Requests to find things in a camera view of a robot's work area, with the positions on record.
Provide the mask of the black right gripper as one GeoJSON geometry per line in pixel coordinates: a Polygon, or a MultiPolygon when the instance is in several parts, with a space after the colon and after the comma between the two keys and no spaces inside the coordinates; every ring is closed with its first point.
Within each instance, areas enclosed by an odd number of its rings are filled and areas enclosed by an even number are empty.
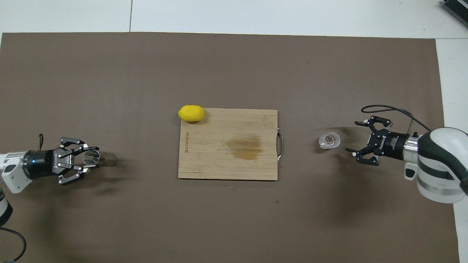
{"type": "Polygon", "coordinates": [[[355,125],[368,127],[372,134],[369,137],[366,147],[361,150],[354,150],[351,148],[345,148],[347,152],[350,152],[355,157],[356,161],[361,164],[379,166],[379,156],[385,156],[396,160],[403,160],[404,145],[410,134],[395,133],[388,131],[391,128],[393,122],[386,118],[381,118],[376,115],[371,115],[369,119],[362,122],[355,121],[355,125]],[[383,125],[386,130],[377,130],[375,124],[383,125]],[[365,156],[374,154],[371,158],[366,159],[365,156]]]}

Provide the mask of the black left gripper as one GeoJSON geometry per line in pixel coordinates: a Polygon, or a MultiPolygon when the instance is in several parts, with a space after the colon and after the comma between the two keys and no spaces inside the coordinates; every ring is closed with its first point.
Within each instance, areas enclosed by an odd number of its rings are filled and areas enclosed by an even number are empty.
{"type": "Polygon", "coordinates": [[[88,146],[84,141],[75,138],[62,137],[60,147],[45,151],[28,151],[22,159],[22,171],[29,179],[37,179],[45,176],[58,175],[58,184],[67,185],[84,178],[84,174],[91,169],[99,168],[99,165],[75,166],[59,163],[59,158],[77,156],[87,151],[99,151],[97,146],[88,146]],[[74,171],[73,175],[65,177],[65,174],[74,171]]]}

